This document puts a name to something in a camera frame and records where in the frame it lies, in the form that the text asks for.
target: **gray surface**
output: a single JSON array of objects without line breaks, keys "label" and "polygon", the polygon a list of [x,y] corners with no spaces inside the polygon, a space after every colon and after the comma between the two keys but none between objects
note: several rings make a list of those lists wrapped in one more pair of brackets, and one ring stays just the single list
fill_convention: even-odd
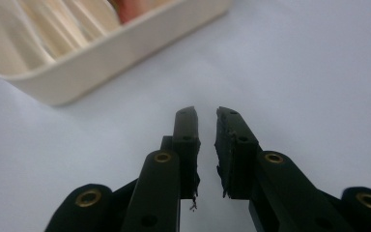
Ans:
[{"label": "gray surface", "polygon": [[229,14],[95,92],[42,105],[0,80],[0,232],[43,231],[75,188],[117,189],[195,105],[198,210],[182,231],[253,231],[247,202],[222,199],[215,110],[240,111],[266,150],[320,189],[371,188],[371,1],[236,0]]}]

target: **white tray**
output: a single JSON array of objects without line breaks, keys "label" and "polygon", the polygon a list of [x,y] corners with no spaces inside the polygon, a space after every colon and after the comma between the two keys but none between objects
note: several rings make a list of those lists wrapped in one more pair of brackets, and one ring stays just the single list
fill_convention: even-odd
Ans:
[{"label": "white tray", "polygon": [[52,64],[18,75],[0,74],[0,78],[39,102],[73,102],[166,44],[222,15],[230,4],[231,0],[174,0]]}]

